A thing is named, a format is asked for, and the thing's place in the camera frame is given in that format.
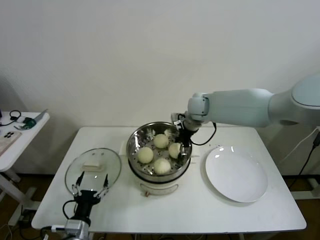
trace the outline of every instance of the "power cord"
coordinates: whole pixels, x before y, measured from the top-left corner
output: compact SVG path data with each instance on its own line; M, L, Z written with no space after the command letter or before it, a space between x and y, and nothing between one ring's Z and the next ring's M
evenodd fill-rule
M75 200L69 200L69 201L66 201L62 206L62 212L66 219L70 219L70 217L66 214L65 207L68 203L74 203L74 202Z
M8 232L7 235L5 236L5 239L7 239L7 237L10 236L10 237L11 237L10 240L12 240L12 239L13 239L13 232L12 232L12 230L11 230L11 228L10 228L10 226L9 226L8 224L3 224L3 225L0 227L0 230L3 229L5 226L7 226L7 227L8 227L8 230L9 230L9 232Z
M195 142L193 142L193 141L190 139L191 143L194 144L194 145L197 145L197 146L206 145L206 144L214 137L214 135L215 135L216 132L217 132L217 124L216 124L215 122L212 122L212 124L213 124L213 126L214 126L214 132L213 132L213 134L211 135L211 137L210 137L207 141L205 141L204 143L195 143Z
M11 120L11 122L6 123L6 124L0 123L0 127L8 126L8 125L13 124L14 122L16 122L16 121L18 120L18 118L21 117L21 112L20 112L19 110L12 110L12 111L9 113L9 115L10 115L10 120Z
M302 174L302 172L304 171L305 167L307 166L309 160L310 160L310 157L311 157L311 154L313 153L313 151L316 149L316 147L318 147L320 145L320 132L318 132L318 134L316 135L314 141L313 141L313 145L312 145L312 148L311 148L311 151L309 152L309 155L303 165L303 167L301 168L299 174L295 177L295 179L293 180L293 182L290 184L289 186L289 190L291 189L291 187L296 183L296 181L298 180L298 177Z
M179 113L179 114L178 114L178 120L180 120L180 117L186 118L186 115ZM217 124L216 124L215 122L212 122L212 124L213 124L213 126L214 126L214 132L213 132L213 134L211 135L211 137L210 137L207 141L205 141L204 143L196 143L196 142L194 142L194 141L192 141L192 140L190 139L191 143L192 143L193 145L197 145L197 146L206 145L206 144L214 137L214 135L216 134L216 131L217 131Z
M318 128L316 127L308 136L306 136L304 139L302 139L283 159L279 161L279 164L282 164L296 149L300 146L301 143L303 143L305 140L307 140Z

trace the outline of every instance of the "wire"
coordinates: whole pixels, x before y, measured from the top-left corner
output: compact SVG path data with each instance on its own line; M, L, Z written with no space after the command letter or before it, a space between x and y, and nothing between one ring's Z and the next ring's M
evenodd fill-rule
M280 162L279 164L282 164L296 149L299 147L300 144L302 144L305 140L307 140L314 132L317 130L315 128L308 136L306 136L304 139L302 139Z
M179 113L178 114L178 120L180 120L180 117L186 118L186 115ZM195 143L190 139L191 143L194 144L194 145L197 145L197 146L206 145L214 137L214 135L216 134L216 131L217 131L217 124L215 122L212 122L212 124L214 126L214 132L206 142L204 142L204 143Z
M211 137L210 137L206 142L204 142L204 143L195 143L195 142L193 142L193 141L190 139L191 143L194 144L194 145L197 145L197 146L203 146L203 145L207 144L207 143L214 137L214 135L215 135L216 132L217 132L217 124L216 124L215 122L212 122L212 124L213 124L213 126L214 126L214 132L213 132L213 134L211 135Z
M305 169L306 165L308 164L308 162L309 162L309 160L310 160L310 156L311 156L312 152L313 152L315 149L316 149L316 146L313 145L313 146L312 146L312 149L311 149L311 151L310 151L310 153L309 153L308 158L306 159L306 161L305 161L303 167L301 168L299 174L295 177L295 179L293 180L293 182L292 182L291 185L289 186L289 189L290 189L290 188L296 183L296 181L298 180L298 177L301 175L301 173L302 173L303 170Z
M11 228L12 238L13 238L13 236L14 236L15 231L17 231L18 229L19 229L18 226L17 226L15 229ZM9 237L9 235L11 235L11 233L8 232L7 235L5 236L4 240L7 240L8 237Z
M10 228L10 226L9 226L8 224L3 224L3 225L0 227L0 229L3 229L5 226L7 226L8 229L9 229L9 232L8 232L7 235L5 236L5 239L7 239L7 237L10 235L10 236L11 236L11 239L10 239L10 240L12 240L13 234L12 234L11 228Z
M18 116L13 116L13 115L12 115L12 113L15 113L15 112L18 113ZM10 115L10 119L14 119L14 120L12 120L11 122L9 122L9 123L7 123L7 124L2 124L2 123L0 123L0 127L8 126L8 125L13 124L14 122L16 122L16 121L18 120L18 118L21 117L21 112L20 112L19 110L12 110L12 111L9 113L9 115Z
M40 239L44 239L45 238L45 235L44 235L45 230L51 230L51 226L45 226L45 227L40 229Z
M22 229L21 229L21 227L19 227L19 234L20 234L20 237L21 237L22 239L24 239L24 240L35 240L35 239L39 239L39 238L40 238L40 236L33 237L33 238L27 238L27 237L25 237L25 236L22 234Z
M70 219L70 217L68 217L68 215L66 214L65 207L68 203L74 203L74 202L75 200L69 200L69 201L66 201L62 206L62 212L66 219Z

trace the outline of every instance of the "table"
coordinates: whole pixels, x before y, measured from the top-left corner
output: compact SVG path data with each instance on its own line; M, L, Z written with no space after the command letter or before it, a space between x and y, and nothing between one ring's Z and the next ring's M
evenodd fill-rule
M119 151L136 127L83 127L65 155L34 218L32 227L64 225L64 202L72 195L65 187L69 164L84 151L110 148ZM203 142L213 129L203 127L194 136ZM266 194L254 203L238 203L227 199L210 184L204 172L206 155L215 145L247 147L266 171ZM92 208L90 232L222 234L301 230L306 221L288 190L258 133L248 127L220 127L216 136L198 149L200 156L172 194L145 197L134 182L127 159L121 156L122 169L117 182L102 201ZM66 207L72 216L73 203Z
M21 115L24 117L35 118L39 112L22 112ZM34 139L34 137L39 133L39 131L43 128L46 122L49 120L50 116L46 113L43 118L37 122L37 124L29 129L20 131L22 135L0 156L0 172L4 172L10 179L14 182L19 182L20 177L10 169L13 164L17 161L19 156L23 153L23 151L27 148L30 142ZM2 118L0 120L3 124L9 123L10 116L9 112L2 112ZM19 131L14 126L23 125L21 123L14 122L8 126L0 127L0 137L10 131ZM21 214L21 205L26 210L37 210L40 202L32 201L31 197L36 191L35 187L30 187L26 194L17 189L10 181L8 181L5 177L0 174L0 189L3 190L0 196L0 200L4 197L4 194L10 195L12 198L17 200L20 204L13 213L11 219L9 220L10 226L15 226L18 222L18 219Z

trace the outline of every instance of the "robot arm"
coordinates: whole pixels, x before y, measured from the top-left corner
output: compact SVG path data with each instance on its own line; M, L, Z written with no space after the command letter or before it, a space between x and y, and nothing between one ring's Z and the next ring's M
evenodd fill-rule
M189 99L183 126L195 132L203 123L247 127L272 123L320 125L320 75L298 82L292 89L273 94L265 89L196 93Z

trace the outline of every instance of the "white plate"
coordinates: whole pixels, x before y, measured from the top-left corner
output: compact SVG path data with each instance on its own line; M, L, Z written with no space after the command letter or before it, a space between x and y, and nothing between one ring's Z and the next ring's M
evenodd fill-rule
M205 170L212 185L237 202L255 202L268 187L267 175L261 164L241 147L215 148L206 158Z

